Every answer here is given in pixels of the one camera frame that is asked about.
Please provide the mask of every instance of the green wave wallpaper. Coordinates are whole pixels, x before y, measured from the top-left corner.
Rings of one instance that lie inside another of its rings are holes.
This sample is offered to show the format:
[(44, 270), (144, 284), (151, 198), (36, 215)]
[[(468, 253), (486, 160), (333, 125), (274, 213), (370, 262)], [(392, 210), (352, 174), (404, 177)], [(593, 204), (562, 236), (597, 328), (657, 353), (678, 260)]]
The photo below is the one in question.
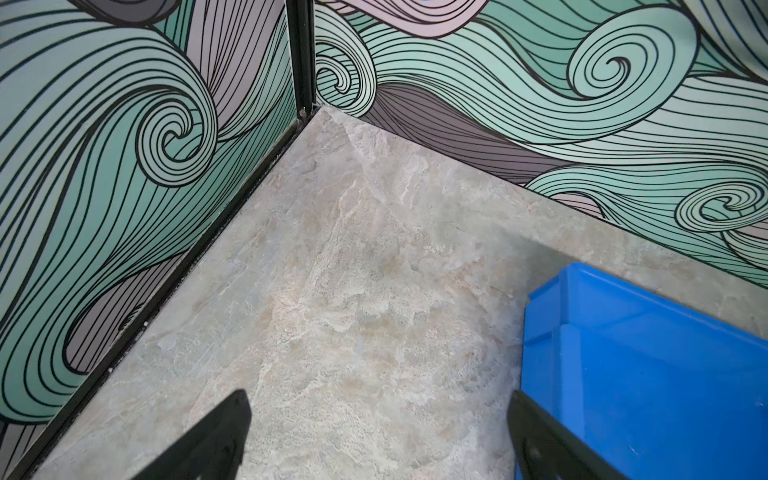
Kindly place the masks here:
[(296, 117), (282, 0), (0, 2), (0, 478)]
[(768, 3), (315, 11), (320, 101), (768, 286)]

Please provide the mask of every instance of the blue plastic bin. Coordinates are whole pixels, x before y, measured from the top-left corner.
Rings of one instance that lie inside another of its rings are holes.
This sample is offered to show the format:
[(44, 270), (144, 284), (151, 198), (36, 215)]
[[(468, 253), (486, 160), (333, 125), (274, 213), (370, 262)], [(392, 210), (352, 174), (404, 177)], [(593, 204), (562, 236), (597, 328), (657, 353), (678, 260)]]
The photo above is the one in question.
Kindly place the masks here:
[(768, 342), (587, 265), (531, 294), (521, 387), (629, 478), (768, 478)]

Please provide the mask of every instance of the marble floor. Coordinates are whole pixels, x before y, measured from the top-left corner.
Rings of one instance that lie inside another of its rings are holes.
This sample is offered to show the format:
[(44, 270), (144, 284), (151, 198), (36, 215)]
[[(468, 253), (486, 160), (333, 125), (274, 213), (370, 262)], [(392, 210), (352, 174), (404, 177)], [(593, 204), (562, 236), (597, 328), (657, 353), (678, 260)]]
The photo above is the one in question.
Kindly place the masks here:
[(768, 291), (324, 108), (35, 477), (129, 478), (244, 388), (239, 478), (511, 478), (523, 308), (575, 260), (768, 336)]

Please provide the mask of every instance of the patterned wallpaper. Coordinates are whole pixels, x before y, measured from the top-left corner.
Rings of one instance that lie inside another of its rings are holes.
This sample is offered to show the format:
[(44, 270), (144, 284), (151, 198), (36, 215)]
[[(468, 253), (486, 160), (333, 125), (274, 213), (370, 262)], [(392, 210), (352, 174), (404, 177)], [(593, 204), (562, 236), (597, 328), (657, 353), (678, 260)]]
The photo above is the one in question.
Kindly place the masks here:
[(283, 0), (0, 2), (0, 478), (296, 115)]
[(319, 99), (768, 286), (768, 3), (319, 0)]

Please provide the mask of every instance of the blue box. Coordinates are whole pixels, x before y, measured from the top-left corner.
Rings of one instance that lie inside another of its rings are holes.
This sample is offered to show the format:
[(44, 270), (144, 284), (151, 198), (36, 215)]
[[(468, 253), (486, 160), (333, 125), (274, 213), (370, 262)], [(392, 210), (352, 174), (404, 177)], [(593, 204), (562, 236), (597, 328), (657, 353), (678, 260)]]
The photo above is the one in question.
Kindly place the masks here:
[(768, 342), (582, 263), (531, 294), (521, 388), (633, 480), (768, 478)]

